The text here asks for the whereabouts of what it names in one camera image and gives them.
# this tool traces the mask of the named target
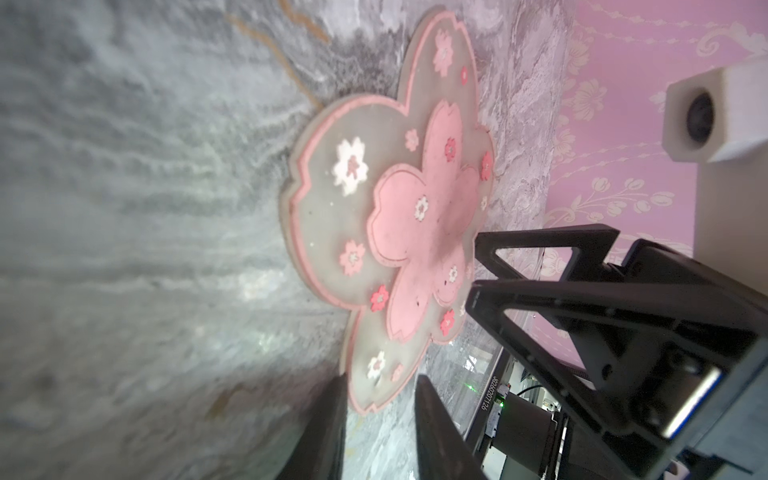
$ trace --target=pink coaster border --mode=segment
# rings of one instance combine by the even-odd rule
[[[475,60],[475,52],[474,52],[474,49],[472,48],[472,42],[469,39],[469,33],[467,32],[467,29],[464,23],[459,22],[456,19],[453,12],[445,10],[441,7],[437,7],[437,8],[434,8],[432,12],[428,12],[425,15],[424,19],[420,21],[419,27],[414,32],[413,37],[418,36],[419,43],[417,44],[415,50],[413,50],[412,48],[408,48],[408,51],[406,52],[406,59],[403,62],[403,69],[401,71],[400,80],[399,80],[398,94],[397,94],[398,100],[394,100],[392,98],[385,97],[383,95],[363,94],[363,95],[356,95],[353,98],[342,99],[341,101],[337,101],[334,104],[331,104],[329,107],[327,107],[324,110],[324,112],[320,113],[319,116],[322,117],[323,119],[321,120],[319,125],[316,127],[316,129],[313,131],[313,134],[310,137],[310,139],[305,143],[304,149],[302,149],[301,155],[296,161],[296,166],[299,173],[300,185],[299,185],[299,188],[296,190],[296,192],[290,196],[290,199],[288,201],[288,215],[290,217],[290,236],[293,243],[293,253],[295,258],[299,261],[303,269],[303,274],[306,275],[306,280],[308,281],[310,286],[316,291],[316,293],[328,303],[331,303],[334,306],[339,306],[346,310],[350,310],[350,319],[351,320],[353,319],[352,320],[353,326],[352,326],[351,333],[349,334],[349,337],[343,347],[342,362],[339,365],[340,367],[343,367],[342,372],[351,370],[355,339],[358,332],[358,325],[359,325],[360,319],[362,318],[365,312],[365,308],[367,307],[367,305],[355,305],[355,304],[343,302],[342,300],[337,299],[334,295],[332,295],[328,291],[327,288],[325,288],[322,282],[318,280],[316,274],[311,268],[308,256],[306,255],[306,249],[304,247],[303,235],[301,232],[301,225],[300,225],[298,216],[296,215],[296,209],[299,202],[307,195],[307,193],[312,188],[309,161],[310,161],[310,158],[312,157],[312,153],[315,151],[317,147],[317,144],[320,142],[323,135],[330,129],[333,123],[355,108],[359,108],[364,105],[379,104],[379,105],[384,105],[384,106],[393,108],[398,112],[400,112],[403,116],[408,117],[410,112],[411,90],[412,90],[413,81],[415,78],[414,60],[419,58],[419,55],[422,49],[424,48],[425,43],[427,42],[428,35],[424,35],[424,34],[427,31],[431,31],[436,24],[446,19],[451,20],[453,28],[457,31],[460,31],[462,35],[464,35],[464,39],[467,42],[467,45],[470,47],[469,55],[472,60],[472,74],[475,76],[475,85],[477,85],[477,88],[475,89],[474,129],[482,129],[486,132],[489,132],[488,127],[481,124],[478,118],[480,91],[479,91],[479,83],[477,81],[477,63]],[[400,103],[399,100],[403,97],[405,97],[405,103]],[[493,137],[491,135],[489,135],[489,137],[491,138],[491,143],[492,143],[491,149],[493,151],[493,158],[495,159],[496,158],[495,141],[493,140]],[[488,215],[488,209],[483,211],[481,215],[482,215],[481,223],[484,223],[485,218],[487,218],[487,215]],[[474,239],[476,237],[477,237],[477,233],[475,233],[475,235],[473,236],[473,241],[472,241],[472,257],[471,257],[472,261],[474,261],[475,259]],[[389,263],[384,263],[384,264],[386,266],[395,266]],[[455,330],[456,331],[452,337],[445,339],[443,341],[439,341],[435,339],[432,334],[429,335],[429,338],[425,342],[424,347],[422,348],[422,351],[419,354],[418,360],[415,362],[413,368],[409,372],[408,378],[413,376],[415,371],[418,369],[422,359],[424,358],[426,350],[429,347],[430,342],[434,342],[438,345],[447,345],[461,331],[461,329],[455,329]],[[351,395],[349,396],[349,401],[350,403],[352,403],[354,409],[360,414],[364,415],[368,412],[378,412],[381,409],[385,408],[397,395],[399,395],[399,393],[402,391],[403,388],[405,388],[407,383],[408,382],[404,382],[379,407],[376,407],[376,404],[372,403],[371,405],[363,408],[357,403],[354,396],[351,396]]]

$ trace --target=gray marble surface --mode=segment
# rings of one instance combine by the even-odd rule
[[[541,226],[566,2],[446,2],[498,147],[488,230]],[[321,105],[395,94],[431,5],[0,0],[0,478],[275,476],[346,326],[283,245],[286,158]],[[496,348],[467,322],[427,352],[460,429]],[[344,478],[416,470],[413,386],[350,412]]]

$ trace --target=sakura-shaped coaster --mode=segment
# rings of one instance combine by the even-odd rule
[[[430,342],[462,329],[494,158],[469,36],[442,9],[413,35],[397,100],[343,98],[299,139],[286,243],[315,294],[350,311],[341,370],[358,412],[391,402]]]

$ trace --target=pink cherry blossom pattern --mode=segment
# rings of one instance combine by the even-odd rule
[[[485,155],[482,156],[482,165],[480,167],[480,178],[483,181],[488,180],[491,178],[491,174],[493,173],[493,156],[491,155],[491,152],[487,151],[485,152]]]
[[[366,254],[366,248],[355,240],[350,240],[344,246],[344,253],[339,255],[339,264],[344,267],[344,275],[352,276],[362,269],[362,256]]]
[[[440,101],[424,136],[422,169],[396,164],[379,179],[375,208],[368,220],[368,240],[374,258],[399,272],[386,313],[390,339],[408,342],[416,333],[434,297],[450,306],[463,276],[451,270],[466,265],[462,235],[478,207],[480,176],[461,162],[445,161],[445,146],[454,140],[453,153],[462,157],[462,116],[457,104]],[[420,198],[429,198],[429,212],[414,215]]]
[[[437,52],[432,63],[435,64],[435,71],[440,73],[441,77],[448,76],[448,67],[453,63],[453,38],[445,30],[438,30],[435,35],[435,45]]]
[[[445,142],[445,159],[450,162],[454,158],[456,158],[456,139],[449,138]]]
[[[395,367],[395,370],[392,372],[392,381],[397,382],[400,380],[400,376],[402,375],[402,371],[406,369],[404,366],[402,366],[402,363],[398,363]]]
[[[389,300],[389,292],[386,291],[385,286],[381,285],[379,289],[371,295],[371,311],[378,312],[379,310],[383,310],[387,300]]]
[[[453,327],[453,323],[455,322],[453,319],[453,310],[449,310],[445,312],[445,315],[442,316],[442,321],[440,322],[440,331],[443,335],[448,335],[448,332],[451,331],[451,328]]]
[[[412,128],[406,132],[406,148],[410,151],[416,151],[419,146],[419,133],[415,128]]]

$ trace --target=pink wallpaper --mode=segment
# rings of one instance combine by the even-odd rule
[[[607,261],[639,237],[691,255],[696,167],[661,148],[667,86],[768,54],[766,0],[578,0],[554,142],[547,227],[600,222],[621,230]],[[569,249],[547,249],[543,280]],[[537,317],[530,334],[581,366],[566,332]]]

